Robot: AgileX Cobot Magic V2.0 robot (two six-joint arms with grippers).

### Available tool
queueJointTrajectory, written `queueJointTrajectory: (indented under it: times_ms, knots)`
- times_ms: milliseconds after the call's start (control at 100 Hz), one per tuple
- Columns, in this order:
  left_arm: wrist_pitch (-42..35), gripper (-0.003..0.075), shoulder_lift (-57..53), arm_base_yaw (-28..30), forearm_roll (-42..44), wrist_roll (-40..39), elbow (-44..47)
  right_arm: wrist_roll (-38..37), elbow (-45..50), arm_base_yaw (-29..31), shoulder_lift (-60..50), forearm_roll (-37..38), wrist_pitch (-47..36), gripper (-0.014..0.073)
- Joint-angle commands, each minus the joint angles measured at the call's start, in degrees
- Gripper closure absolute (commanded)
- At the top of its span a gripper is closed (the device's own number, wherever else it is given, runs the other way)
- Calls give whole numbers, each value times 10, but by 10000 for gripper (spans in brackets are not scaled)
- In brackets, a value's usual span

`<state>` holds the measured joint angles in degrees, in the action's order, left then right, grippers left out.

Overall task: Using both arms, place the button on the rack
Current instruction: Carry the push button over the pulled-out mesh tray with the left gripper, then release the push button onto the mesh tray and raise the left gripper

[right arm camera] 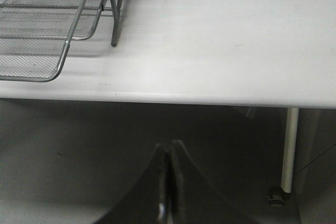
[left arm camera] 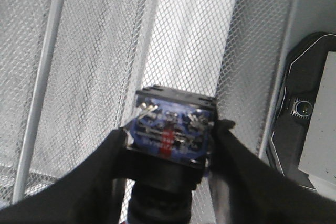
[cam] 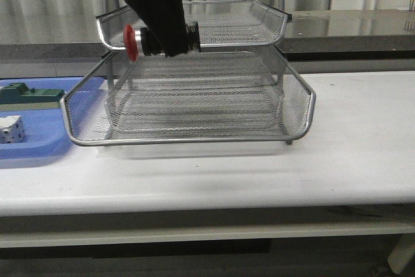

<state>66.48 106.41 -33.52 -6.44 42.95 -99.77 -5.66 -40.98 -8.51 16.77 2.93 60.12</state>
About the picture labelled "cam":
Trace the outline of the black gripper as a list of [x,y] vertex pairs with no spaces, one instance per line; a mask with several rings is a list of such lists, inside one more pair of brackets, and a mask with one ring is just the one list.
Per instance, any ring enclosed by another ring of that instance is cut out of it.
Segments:
[[166,56],[187,53],[187,31],[182,0],[124,0],[145,23],[141,35],[146,56],[163,52]]

